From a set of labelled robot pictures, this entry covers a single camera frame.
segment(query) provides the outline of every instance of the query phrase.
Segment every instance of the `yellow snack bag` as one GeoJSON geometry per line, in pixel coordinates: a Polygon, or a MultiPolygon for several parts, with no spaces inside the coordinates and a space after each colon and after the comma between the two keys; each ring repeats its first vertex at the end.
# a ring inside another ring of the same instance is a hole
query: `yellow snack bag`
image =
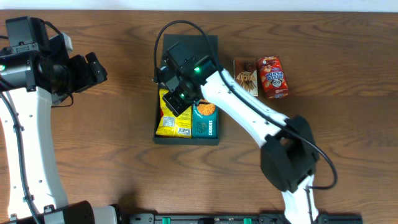
{"type": "Polygon", "coordinates": [[[164,89],[159,90],[160,109],[163,116],[160,119],[156,134],[167,137],[192,138],[192,106],[176,118],[163,100],[163,96],[168,92],[164,89]]]}

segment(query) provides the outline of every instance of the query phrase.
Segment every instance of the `table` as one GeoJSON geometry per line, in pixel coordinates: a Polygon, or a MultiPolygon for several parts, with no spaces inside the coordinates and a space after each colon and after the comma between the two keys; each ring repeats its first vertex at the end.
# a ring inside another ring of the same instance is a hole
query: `table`
{"type": "MultiPolygon", "coordinates": [[[[234,57],[280,56],[290,96],[267,101],[260,88],[259,99],[306,118],[334,161],[340,180],[333,190],[315,192],[321,211],[361,213],[365,223],[398,222],[398,14],[2,11],[0,34],[6,34],[6,19],[24,15],[52,22],[72,38],[72,55],[94,51],[108,71],[108,81],[75,94],[72,107],[52,110],[58,171],[71,203],[159,213],[284,209],[259,168],[255,142],[225,113],[219,146],[153,144],[154,41],[166,23],[186,19],[218,35],[221,63],[230,71],[234,57]]],[[[179,25],[166,33],[197,32],[179,25]]],[[[0,164],[5,221],[4,138],[0,164]]],[[[321,160],[315,184],[330,181],[321,160]]]]}

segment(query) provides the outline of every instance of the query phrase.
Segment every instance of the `open box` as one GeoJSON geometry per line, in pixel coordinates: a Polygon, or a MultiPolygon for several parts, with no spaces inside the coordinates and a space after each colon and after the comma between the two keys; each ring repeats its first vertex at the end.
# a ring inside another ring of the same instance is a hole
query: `open box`
{"type": "MultiPolygon", "coordinates": [[[[218,38],[216,35],[208,35],[210,44],[212,45],[215,53],[218,53],[218,38]]],[[[180,35],[180,34],[165,34],[163,43],[163,52],[173,46],[175,43],[180,42],[195,54],[196,57],[202,58],[206,55],[211,55],[209,47],[206,41],[201,35],[180,35]]],[[[165,66],[164,61],[160,64],[160,67],[165,66]]],[[[155,129],[154,129],[154,143],[155,144],[180,144],[180,145],[199,145],[199,146],[217,146],[220,142],[220,119],[219,111],[217,110],[217,138],[205,139],[205,138],[170,138],[156,135],[156,129],[160,122],[160,98],[159,98],[159,86],[156,95],[156,114],[155,114],[155,129]]]]}

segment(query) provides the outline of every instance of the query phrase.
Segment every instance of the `barcode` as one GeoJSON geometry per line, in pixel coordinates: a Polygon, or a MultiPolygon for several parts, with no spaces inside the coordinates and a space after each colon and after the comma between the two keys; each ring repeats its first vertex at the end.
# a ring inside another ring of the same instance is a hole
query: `barcode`
{"type": "Polygon", "coordinates": [[[183,134],[183,135],[189,136],[189,135],[191,135],[191,129],[189,129],[189,128],[178,128],[177,134],[183,134]]]}
{"type": "Polygon", "coordinates": [[[175,118],[169,116],[163,116],[163,126],[174,127],[175,118]]]}

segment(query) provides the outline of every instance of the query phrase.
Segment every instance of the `white wall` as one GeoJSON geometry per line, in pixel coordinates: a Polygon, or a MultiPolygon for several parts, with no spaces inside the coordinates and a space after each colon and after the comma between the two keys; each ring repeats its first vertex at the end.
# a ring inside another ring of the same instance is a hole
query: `white wall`
{"type": "Polygon", "coordinates": [[[398,0],[0,0],[0,9],[398,12],[398,0]]]}

